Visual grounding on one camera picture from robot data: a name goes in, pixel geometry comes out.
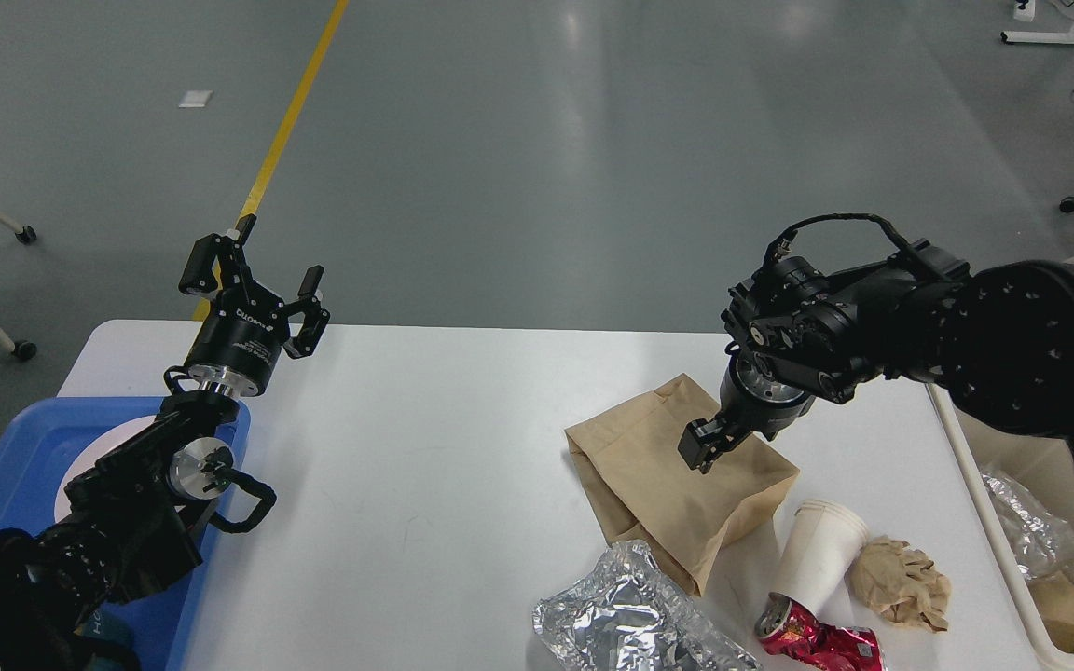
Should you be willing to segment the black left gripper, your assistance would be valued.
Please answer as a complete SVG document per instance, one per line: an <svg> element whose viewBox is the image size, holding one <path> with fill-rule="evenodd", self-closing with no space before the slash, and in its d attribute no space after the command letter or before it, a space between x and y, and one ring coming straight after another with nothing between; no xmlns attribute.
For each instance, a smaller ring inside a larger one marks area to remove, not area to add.
<svg viewBox="0 0 1074 671"><path fill-rule="evenodd" d="M182 294L213 300L184 367L197 378L240 377L235 388L244 398L264 394L282 351L291 360L311 356L331 318L317 294L323 265L308 267L296 298L285 304L255 279L244 243L256 221L255 213L247 213L226 233L195 240L178 281ZM291 335L294 317L302 322Z"/></svg>

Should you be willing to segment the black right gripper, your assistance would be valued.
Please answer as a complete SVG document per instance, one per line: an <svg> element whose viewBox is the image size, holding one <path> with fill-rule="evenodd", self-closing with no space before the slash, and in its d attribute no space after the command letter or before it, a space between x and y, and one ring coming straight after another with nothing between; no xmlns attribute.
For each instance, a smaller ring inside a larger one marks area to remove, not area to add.
<svg viewBox="0 0 1074 671"><path fill-rule="evenodd" d="M721 392L719 415L690 421L678 453L691 471L708 475L724 454L757 433L771 442L806 415L815 396L760 371L746 355L730 358Z"/></svg>

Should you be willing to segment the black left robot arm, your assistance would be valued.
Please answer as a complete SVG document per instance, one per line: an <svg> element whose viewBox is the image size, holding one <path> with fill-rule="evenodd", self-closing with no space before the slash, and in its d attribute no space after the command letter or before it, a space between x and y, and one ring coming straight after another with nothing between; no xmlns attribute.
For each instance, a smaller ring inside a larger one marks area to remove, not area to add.
<svg viewBox="0 0 1074 671"><path fill-rule="evenodd" d="M203 561L198 533L251 531L276 504L217 431L238 419L242 398L264 394L282 353L313 355L331 313L317 294L320 265L294 301L255 279L244 258L255 222L246 213L195 240L178 288L211 311L163 375L153 424L72 477L71 510L48 529L0 529L0 670L137 670L131 647L90 633L95 612L171 589Z"/></svg>

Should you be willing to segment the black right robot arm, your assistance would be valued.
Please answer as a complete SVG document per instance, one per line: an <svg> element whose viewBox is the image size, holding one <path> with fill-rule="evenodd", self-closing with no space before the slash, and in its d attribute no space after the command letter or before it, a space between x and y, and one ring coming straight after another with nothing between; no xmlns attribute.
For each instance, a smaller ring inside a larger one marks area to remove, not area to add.
<svg viewBox="0 0 1074 671"><path fill-rule="evenodd" d="M879 377L941 386L995 431L1061 439L1074 464L1073 264L1027 260L973 272L879 215L827 220L877 225L892 256L819 272L792 244L821 216L768 243L758 268L729 290L719 411L690 421L678 446L690 469L710 472L752 434L775 438L814 402L846 404Z"/></svg>

